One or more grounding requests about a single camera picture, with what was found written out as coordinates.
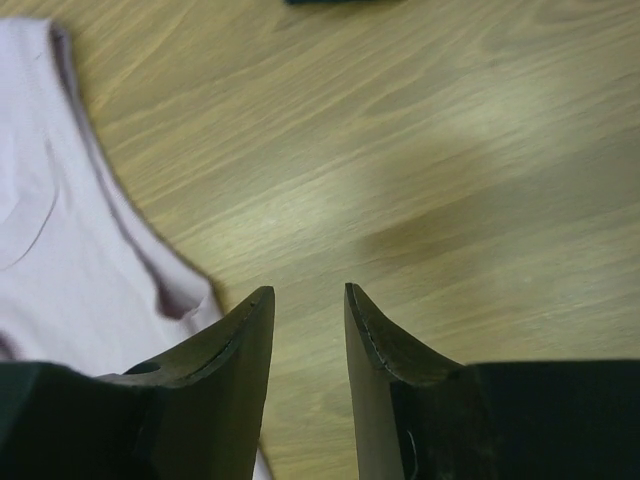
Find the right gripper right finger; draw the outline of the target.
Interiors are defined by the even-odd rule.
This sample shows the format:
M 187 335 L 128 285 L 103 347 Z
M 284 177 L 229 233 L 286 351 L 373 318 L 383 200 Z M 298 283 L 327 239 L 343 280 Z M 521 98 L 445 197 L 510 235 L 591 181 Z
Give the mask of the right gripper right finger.
M 363 479 L 635 479 L 635 360 L 462 365 L 345 287 Z

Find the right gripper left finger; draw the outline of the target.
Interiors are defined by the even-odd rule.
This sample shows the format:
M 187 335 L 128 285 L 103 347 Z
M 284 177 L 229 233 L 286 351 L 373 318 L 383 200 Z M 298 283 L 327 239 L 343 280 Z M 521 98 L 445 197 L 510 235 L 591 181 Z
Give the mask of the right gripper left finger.
M 1 367 L 5 479 L 248 479 L 271 362 L 275 293 L 127 372 Z

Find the pink tank top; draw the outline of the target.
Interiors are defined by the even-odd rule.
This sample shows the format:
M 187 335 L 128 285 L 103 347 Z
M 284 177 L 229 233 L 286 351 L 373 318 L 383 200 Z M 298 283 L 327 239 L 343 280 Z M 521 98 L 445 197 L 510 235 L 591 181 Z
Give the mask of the pink tank top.
M 49 19 L 3 19 L 1 367 L 121 375 L 228 313 L 114 178 L 66 32 Z

